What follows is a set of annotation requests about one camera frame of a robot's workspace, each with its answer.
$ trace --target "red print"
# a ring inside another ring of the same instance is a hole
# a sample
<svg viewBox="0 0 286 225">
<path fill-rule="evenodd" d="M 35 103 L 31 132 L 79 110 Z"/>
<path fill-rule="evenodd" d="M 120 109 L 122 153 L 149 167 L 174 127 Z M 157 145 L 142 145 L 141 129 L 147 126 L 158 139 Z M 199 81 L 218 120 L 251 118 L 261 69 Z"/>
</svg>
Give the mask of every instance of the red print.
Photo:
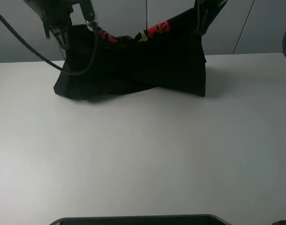
<svg viewBox="0 0 286 225">
<path fill-rule="evenodd" d="M 154 33 L 163 33 L 163 31 L 165 32 L 169 32 L 170 31 L 170 25 L 168 23 L 168 21 L 162 22 L 154 27 L 149 28 L 148 30 L 148 38 L 152 38 Z"/>
<path fill-rule="evenodd" d="M 106 32 L 105 30 L 101 30 L 99 32 L 99 35 L 101 35 L 102 39 L 105 39 L 106 36 L 108 37 L 108 39 L 110 40 L 110 42 L 116 43 L 118 42 L 117 39 L 115 39 L 112 35 L 110 35 L 108 32 Z"/>
</svg>

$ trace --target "gray wall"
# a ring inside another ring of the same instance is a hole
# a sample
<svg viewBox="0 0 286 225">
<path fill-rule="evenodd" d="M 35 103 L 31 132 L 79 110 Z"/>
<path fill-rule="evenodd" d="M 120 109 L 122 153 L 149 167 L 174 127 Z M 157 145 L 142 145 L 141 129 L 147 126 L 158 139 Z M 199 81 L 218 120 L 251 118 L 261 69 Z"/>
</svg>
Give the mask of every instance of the gray wall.
<svg viewBox="0 0 286 225">
<path fill-rule="evenodd" d="M 134 35 L 146 23 L 155 25 L 194 5 L 194 0 L 147 1 L 146 9 L 146 0 L 93 0 L 100 26 L 115 36 Z M 74 8 L 73 22 L 84 23 L 79 6 Z M 63 60 L 57 42 L 46 40 L 41 20 L 23 0 L 0 0 L 0 13 L 41 54 Z M 281 52 L 285 29 L 286 0 L 229 0 L 203 45 L 207 54 Z M 0 23 L 0 62 L 38 60 Z"/>
</svg>

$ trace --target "black cloth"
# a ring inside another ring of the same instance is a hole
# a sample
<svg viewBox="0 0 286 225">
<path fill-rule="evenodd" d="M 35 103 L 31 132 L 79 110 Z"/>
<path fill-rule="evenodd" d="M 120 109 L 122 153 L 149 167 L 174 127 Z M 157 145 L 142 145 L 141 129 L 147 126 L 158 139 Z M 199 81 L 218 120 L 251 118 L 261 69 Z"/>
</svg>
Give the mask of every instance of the black cloth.
<svg viewBox="0 0 286 225">
<path fill-rule="evenodd" d="M 204 97 L 206 60 L 196 21 L 192 8 L 133 38 L 113 37 L 98 28 L 98 49 L 90 70 L 83 75 L 61 73 L 55 93 L 87 100 L 163 87 Z M 72 26 L 68 41 L 65 68 L 85 69 L 95 48 L 94 33 L 85 25 Z"/>
</svg>

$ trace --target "white tabletop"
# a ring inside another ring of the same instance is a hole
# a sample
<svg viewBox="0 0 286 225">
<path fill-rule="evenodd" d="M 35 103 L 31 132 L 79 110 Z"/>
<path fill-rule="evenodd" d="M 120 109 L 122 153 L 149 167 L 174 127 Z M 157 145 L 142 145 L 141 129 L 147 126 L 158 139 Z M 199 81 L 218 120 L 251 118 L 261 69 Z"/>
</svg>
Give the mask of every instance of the white tabletop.
<svg viewBox="0 0 286 225">
<path fill-rule="evenodd" d="M 207 98 L 159 88 L 94 104 L 55 95 L 45 63 L 0 64 L 0 225 L 286 219 L 286 60 L 207 60 Z"/>
</svg>

